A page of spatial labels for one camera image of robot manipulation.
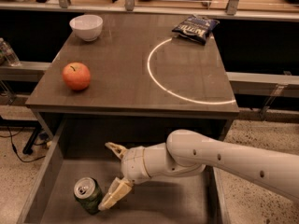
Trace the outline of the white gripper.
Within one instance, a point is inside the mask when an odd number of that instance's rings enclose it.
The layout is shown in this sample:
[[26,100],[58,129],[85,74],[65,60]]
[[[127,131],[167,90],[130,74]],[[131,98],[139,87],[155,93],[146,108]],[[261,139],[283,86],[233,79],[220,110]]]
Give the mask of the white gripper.
[[204,164],[178,164],[166,149],[166,143],[151,147],[126,147],[112,142],[105,143],[121,160],[123,179],[115,178],[108,192],[98,204],[99,211],[106,211],[126,196],[133,184],[150,181],[153,177],[185,177],[199,175],[205,170]]

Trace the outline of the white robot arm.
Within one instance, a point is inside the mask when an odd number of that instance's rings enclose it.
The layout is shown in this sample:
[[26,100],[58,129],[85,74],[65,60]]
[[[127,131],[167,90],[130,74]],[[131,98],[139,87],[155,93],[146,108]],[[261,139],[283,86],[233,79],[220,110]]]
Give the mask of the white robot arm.
[[126,148],[107,142],[121,160],[122,179],[115,178],[101,211],[111,208],[134,185],[155,176],[197,175],[207,166],[222,169],[294,202],[299,201],[299,157],[272,150],[225,143],[189,130],[171,132],[164,143]]

